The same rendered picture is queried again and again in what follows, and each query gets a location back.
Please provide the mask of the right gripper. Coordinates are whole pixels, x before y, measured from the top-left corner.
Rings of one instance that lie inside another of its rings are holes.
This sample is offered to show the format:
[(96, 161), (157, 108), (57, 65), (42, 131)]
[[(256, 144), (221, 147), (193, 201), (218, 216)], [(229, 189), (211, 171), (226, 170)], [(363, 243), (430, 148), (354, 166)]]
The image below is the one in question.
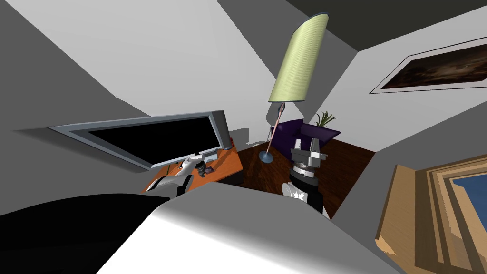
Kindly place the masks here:
[(291, 153), (292, 161), (309, 167), (320, 167), (321, 161), (325, 160), (328, 156), (320, 153), (320, 140), (317, 138), (311, 140), (309, 151), (302, 150), (301, 140), (296, 139), (294, 149), (291, 149)]

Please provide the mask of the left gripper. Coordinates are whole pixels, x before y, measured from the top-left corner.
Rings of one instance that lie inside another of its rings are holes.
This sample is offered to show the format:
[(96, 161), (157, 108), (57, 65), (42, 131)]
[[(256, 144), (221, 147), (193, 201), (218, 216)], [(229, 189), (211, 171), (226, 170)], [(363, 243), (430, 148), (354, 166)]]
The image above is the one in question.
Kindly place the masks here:
[(206, 162), (205, 156), (198, 154), (191, 156), (191, 165), (193, 169), (196, 169), (200, 177), (205, 177)]

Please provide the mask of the orange wooden desk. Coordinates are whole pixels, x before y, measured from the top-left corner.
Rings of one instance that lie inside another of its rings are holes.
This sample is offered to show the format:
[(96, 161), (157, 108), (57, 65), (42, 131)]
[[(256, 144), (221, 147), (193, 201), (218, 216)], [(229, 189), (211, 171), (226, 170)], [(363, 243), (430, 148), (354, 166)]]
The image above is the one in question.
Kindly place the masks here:
[(200, 177), (191, 165), (191, 158), (169, 173), (159, 171), (155, 179), (142, 192), (143, 195), (162, 196), (170, 199), (201, 187), (209, 182), (239, 185), (244, 180), (243, 166), (235, 147), (218, 150), (216, 157), (206, 156), (205, 177)]

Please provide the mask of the green potted plant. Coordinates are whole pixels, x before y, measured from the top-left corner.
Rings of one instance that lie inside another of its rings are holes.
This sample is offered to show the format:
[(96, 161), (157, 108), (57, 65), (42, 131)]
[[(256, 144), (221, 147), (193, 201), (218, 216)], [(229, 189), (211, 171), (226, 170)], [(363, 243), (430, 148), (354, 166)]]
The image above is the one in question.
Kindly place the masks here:
[(337, 119), (336, 116), (334, 116), (333, 114), (329, 114), (328, 111), (322, 112), (321, 115), (317, 113), (316, 116), (318, 117), (316, 126), (319, 127), (326, 127), (328, 123)]

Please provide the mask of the grey framed black television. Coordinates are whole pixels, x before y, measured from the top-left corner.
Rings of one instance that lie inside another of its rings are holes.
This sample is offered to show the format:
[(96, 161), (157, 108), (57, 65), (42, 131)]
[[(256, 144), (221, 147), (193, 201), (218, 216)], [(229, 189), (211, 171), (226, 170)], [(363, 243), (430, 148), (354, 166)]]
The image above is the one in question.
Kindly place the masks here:
[(52, 130), (146, 170), (232, 148), (224, 111), (55, 126)]

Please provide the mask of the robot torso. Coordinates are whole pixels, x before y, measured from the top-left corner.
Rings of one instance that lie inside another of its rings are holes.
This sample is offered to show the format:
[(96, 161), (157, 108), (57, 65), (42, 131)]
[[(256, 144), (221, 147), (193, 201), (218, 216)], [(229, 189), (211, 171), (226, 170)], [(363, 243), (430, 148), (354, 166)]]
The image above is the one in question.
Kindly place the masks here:
[(207, 183), (160, 205), (97, 274), (402, 274), (302, 200)]

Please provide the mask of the floor lamp with green shade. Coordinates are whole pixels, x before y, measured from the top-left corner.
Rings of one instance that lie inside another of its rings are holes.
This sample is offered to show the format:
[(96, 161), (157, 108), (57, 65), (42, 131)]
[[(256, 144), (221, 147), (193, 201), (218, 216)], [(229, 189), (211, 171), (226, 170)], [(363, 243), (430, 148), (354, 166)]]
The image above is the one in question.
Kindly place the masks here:
[(307, 19), (292, 34), (268, 100), (280, 103), (269, 143), (277, 130), (285, 104), (306, 99), (328, 20), (328, 13), (321, 12)]

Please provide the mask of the wooden framed window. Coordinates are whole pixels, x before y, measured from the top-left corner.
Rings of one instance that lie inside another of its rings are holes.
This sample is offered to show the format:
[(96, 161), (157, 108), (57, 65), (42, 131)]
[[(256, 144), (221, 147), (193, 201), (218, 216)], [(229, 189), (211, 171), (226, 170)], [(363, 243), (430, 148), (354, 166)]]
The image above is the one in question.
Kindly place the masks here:
[(487, 230), (458, 179), (487, 175), (487, 155), (419, 171), (397, 165), (377, 247), (406, 274), (487, 274)]

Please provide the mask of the dark framed wall picture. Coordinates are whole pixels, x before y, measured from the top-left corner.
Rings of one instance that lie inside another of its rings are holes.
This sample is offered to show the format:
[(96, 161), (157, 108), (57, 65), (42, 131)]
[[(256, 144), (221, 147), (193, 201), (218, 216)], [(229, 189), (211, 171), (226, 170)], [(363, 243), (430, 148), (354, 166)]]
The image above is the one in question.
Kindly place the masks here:
[(371, 94), (487, 88), (487, 37), (407, 56)]

